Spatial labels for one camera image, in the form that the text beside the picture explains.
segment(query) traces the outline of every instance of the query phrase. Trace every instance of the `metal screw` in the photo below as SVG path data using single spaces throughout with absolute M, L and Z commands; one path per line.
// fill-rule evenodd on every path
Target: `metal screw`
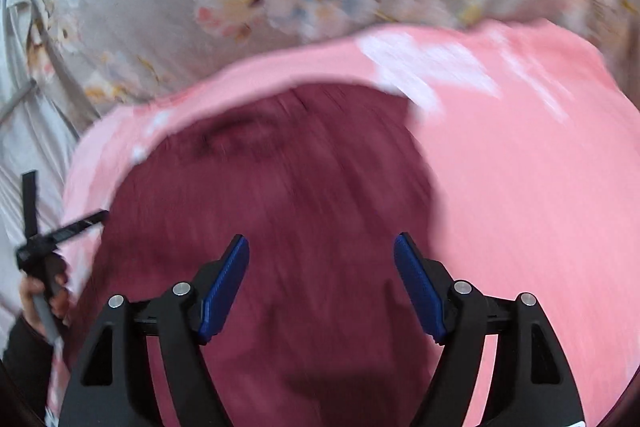
M 453 289 L 458 293 L 462 293 L 462 295 L 466 295 L 468 293 L 471 293 L 472 288 L 467 281 L 456 281 L 456 283 L 453 285 Z
M 122 306 L 124 302 L 124 297 L 122 295 L 114 295 L 109 299 L 109 308 L 119 308 Z
M 177 285 L 174 286 L 174 294 L 187 295 L 190 289 L 191 285 L 188 282 L 178 282 Z
M 536 302 L 536 298 L 531 295 L 530 293 L 523 293 L 520 296 L 520 300 L 522 301 L 522 303 L 526 306 L 533 306 Z

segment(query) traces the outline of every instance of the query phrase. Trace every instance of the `white fabric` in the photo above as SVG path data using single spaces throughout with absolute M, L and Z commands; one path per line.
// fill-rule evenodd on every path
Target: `white fabric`
M 31 7 L 28 0 L 0 3 L 3 104 L 28 82 L 24 42 L 31 24 Z M 14 256 L 15 248 L 24 242 L 20 176 L 37 169 L 40 230 L 55 227 L 62 215 L 62 190 L 76 142 L 77 134 L 40 89 L 27 95 L 0 126 L 0 353 L 14 317 L 20 312 L 20 272 Z

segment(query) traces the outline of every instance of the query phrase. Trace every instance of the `human hand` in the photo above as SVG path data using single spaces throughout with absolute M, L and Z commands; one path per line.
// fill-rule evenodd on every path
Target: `human hand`
M 62 286 L 62 289 L 57 293 L 57 295 L 49 299 L 49 305 L 51 306 L 51 312 L 59 319 L 63 319 L 69 309 L 69 291 L 64 287 L 66 284 L 66 274 L 61 273 L 56 275 L 56 282 Z M 31 328 L 43 337 L 46 337 L 47 332 L 44 328 L 44 324 L 40 320 L 38 312 L 33 304 L 33 296 L 39 295 L 43 292 L 44 283 L 35 277 L 29 277 L 26 275 L 22 278 L 22 281 L 20 281 L 22 316 Z

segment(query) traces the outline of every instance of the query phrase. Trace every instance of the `dark red fabric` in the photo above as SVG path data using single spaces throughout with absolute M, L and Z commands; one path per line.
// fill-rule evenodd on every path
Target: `dark red fabric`
M 66 359 L 111 295 L 160 295 L 242 233 L 249 268 L 203 351 L 236 427 L 408 426 L 427 340 L 392 246 L 408 231 L 427 248 L 432 195 L 407 104 L 310 84 L 166 138 L 117 191 Z M 175 425 L 157 349 L 151 359 Z

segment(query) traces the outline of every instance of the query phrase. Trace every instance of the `pink cloth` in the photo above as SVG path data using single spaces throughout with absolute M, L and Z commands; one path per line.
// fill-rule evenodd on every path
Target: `pink cloth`
M 78 146 L 64 219 L 108 207 L 168 134 L 319 76 L 414 100 L 407 126 L 440 202 L 434 256 L 488 295 L 538 296 L 596 425 L 640 363 L 640 115 L 596 49 L 550 23 L 489 22 L 468 34 L 385 26 L 255 57 L 178 96 L 117 108 Z M 91 233 L 63 250 L 76 293 L 98 241 Z M 465 425 L 480 420 L 494 350 L 490 338 Z M 60 364 L 54 382 L 57 409 Z

